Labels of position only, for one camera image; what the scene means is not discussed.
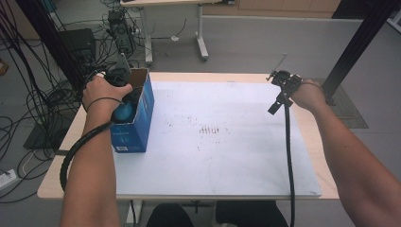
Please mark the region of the person's left hand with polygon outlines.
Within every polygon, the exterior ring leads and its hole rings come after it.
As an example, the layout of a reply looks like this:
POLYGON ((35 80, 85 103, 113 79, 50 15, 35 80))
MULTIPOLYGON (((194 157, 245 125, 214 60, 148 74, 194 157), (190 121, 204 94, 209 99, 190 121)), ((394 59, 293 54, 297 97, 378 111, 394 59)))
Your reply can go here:
POLYGON ((132 87, 129 84, 115 87, 105 78, 94 76, 83 90, 82 104, 87 113, 88 122, 109 121, 122 98, 131 91, 132 87))

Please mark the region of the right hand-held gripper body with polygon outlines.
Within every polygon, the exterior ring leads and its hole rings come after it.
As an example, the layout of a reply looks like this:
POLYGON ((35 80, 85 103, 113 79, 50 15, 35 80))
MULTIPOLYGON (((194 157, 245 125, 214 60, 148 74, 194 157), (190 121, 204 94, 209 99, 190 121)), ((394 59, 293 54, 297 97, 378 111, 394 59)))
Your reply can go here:
POLYGON ((282 54, 280 61, 271 70, 266 78, 266 81, 269 81, 273 85, 279 86, 284 96, 292 96, 301 86, 303 79, 298 75, 290 74, 290 72, 286 70, 279 69, 287 55, 287 53, 282 54))

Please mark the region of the blue cardboard box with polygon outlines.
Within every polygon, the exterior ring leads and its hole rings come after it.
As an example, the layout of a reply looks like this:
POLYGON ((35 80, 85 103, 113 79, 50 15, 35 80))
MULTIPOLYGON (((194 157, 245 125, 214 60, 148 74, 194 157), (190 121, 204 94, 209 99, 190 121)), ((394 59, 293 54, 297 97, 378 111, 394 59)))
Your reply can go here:
MULTIPOLYGON (((143 90, 136 106, 136 114, 133 121, 125 124, 113 122, 111 127, 112 146, 116 152, 120 153, 145 152, 154 107, 154 95, 148 69, 132 69, 127 84, 130 84, 132 89, 142 87, 143 90)), ((127 102, 127 95, 125 95, 122 98, 122 103, 127 102)))

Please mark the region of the black floor mat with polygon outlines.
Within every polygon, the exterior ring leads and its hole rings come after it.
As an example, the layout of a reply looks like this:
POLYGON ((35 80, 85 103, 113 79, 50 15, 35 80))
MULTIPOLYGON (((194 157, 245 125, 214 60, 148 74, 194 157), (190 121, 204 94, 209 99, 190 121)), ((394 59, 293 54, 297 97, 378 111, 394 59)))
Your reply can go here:
POLYGON ((68 132, 75 113, 61 111, 46 113, 35 120, 35 125, 24 142, 26 149, 58 149, 68 132))

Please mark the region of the person's right hand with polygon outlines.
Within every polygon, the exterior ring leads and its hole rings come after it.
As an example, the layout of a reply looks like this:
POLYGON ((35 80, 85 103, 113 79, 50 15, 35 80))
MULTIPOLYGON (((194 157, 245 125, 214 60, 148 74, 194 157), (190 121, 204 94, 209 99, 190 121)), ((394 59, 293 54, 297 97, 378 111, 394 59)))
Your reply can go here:
POLYGON ((321 112, 327 107, 322 87, 312 79, 303 81, 291 99, 299 107, 310 111, 312 114, 321 112))

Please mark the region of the white table mat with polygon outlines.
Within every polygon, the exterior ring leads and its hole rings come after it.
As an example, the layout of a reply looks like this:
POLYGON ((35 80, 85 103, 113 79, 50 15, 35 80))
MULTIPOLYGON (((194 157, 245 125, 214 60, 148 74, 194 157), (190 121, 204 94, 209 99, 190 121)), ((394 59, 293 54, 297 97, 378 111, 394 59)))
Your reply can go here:
POLYGON ((297 121, 268 112, 269 83, 152 84, 144 153, 117 153, 117 195, 141 199, 317 198, 321 189, 297 121))

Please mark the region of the black equipment box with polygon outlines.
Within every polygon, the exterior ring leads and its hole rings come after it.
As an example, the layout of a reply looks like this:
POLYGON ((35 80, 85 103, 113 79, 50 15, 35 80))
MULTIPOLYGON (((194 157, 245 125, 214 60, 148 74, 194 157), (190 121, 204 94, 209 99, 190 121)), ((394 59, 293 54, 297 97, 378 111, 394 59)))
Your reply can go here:
POLYGON ((96 58, 96 40, 90 28, 60 31, 61 40, 78 62, 91 63, 96 58))

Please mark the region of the black metal post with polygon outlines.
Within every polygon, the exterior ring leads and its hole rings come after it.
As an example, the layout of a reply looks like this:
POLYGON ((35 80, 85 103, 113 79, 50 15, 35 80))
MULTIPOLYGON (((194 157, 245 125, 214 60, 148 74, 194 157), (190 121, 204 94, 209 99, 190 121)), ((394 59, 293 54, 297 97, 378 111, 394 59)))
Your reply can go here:
POLYGON ((327 99, 331 99, 340 84, 361 57, 378 31, 387 22, 400 0, 378 0, 360 24, 356 33, 340 55, 337 63, 322 85, 327 99))
POLYGON ((41 0, 15 0, 25 17, 47 47, 56 64, 62 70, 72 88, 81 93, 85 79, 78 63, 68 51, 66 44, 47 14, 41 0))

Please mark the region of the computer tower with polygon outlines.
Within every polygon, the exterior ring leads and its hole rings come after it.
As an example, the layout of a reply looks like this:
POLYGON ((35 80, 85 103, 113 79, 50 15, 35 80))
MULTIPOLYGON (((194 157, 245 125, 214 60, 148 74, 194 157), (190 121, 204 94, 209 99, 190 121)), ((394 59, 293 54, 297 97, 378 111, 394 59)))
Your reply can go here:
POLYGON ((125 11, 123 9, 110 10, 108 13, 108 22, 118 52, 125 55, 132 54, 133 38, 131 36, 131 28, 125 19, 125 11))

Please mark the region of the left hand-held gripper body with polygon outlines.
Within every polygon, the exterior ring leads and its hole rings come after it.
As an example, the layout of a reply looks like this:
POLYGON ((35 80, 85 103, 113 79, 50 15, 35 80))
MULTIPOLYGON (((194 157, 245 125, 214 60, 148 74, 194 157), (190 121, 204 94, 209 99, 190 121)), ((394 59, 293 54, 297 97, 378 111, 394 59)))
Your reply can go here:
POLYGON ((116 63, 107 71, 105 79, 113 86, 122 87, 128 83, 131 69, 124 53, 117 56, 116 63))

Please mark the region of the blue bottle with white cap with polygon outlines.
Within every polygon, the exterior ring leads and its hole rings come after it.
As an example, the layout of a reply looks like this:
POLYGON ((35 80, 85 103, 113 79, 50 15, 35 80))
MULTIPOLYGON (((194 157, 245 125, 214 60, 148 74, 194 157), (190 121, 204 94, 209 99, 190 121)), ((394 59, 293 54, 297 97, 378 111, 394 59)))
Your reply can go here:
POLYGON ((136 114, 136 106, 130 101, 120 104, 113 111, 113 122, 117 124, 131 123, 136 114))

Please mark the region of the white desk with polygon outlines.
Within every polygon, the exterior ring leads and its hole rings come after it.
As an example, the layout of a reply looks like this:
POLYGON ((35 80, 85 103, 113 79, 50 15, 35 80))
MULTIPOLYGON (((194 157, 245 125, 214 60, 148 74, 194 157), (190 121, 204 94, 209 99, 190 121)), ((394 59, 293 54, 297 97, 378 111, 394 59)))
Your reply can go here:
POLYGON ((135 8, 139 11, 140 20, 142 24, 142 31, 144 37, 145 49, 145 63, 152 65, 153 51, 150 33, 148 31, 148 17, 147 9, 161 8, 161 9, 174 9, 185 8, 186 6, 193 6, 195 8, 195 15, 198 19, 198 27, 195 32, 195 38, 199 47, 200 57, 207 61, 209 54, 206 44, 203 39, 203 6, 205 4, 215 4, 222 0, 120 0, 120 5, 123 8, 135 8))

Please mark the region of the white power strip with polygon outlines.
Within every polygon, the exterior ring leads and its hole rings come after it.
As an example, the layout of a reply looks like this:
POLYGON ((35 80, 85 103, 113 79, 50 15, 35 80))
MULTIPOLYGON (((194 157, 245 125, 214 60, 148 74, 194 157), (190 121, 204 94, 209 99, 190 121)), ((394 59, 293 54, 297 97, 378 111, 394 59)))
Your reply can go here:
POLYGON ((17 181, 18 178, 14 169, 6 171, 0 175, 0 191, 12 185, 13 183, 16 183, 17 181))

